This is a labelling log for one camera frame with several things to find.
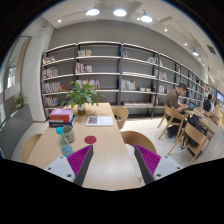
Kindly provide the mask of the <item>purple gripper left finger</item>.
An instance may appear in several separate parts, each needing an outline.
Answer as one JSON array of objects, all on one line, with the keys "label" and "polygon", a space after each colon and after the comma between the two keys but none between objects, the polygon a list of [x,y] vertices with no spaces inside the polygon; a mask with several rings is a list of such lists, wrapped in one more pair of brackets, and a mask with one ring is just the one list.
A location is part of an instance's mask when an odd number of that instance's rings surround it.
[{"label": "purple gripper left finger", "polygon": [[74,183],[76,185],[83,185],[92,156],[93,146],[88,145],[67,157],[67,161],[75,174]]}]

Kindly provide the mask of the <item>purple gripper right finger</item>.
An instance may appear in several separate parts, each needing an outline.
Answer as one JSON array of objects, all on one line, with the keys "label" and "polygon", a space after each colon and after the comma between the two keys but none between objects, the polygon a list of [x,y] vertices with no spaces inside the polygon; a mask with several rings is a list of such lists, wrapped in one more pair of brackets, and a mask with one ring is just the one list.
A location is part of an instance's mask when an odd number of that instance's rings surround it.
[{"label": "purple gripper right finger", "polygon": [[145,184],[152,183],[154,181],[154,172],[161,160],[161,157],[140,145],[135,145],[134,155],[137,159]]}]

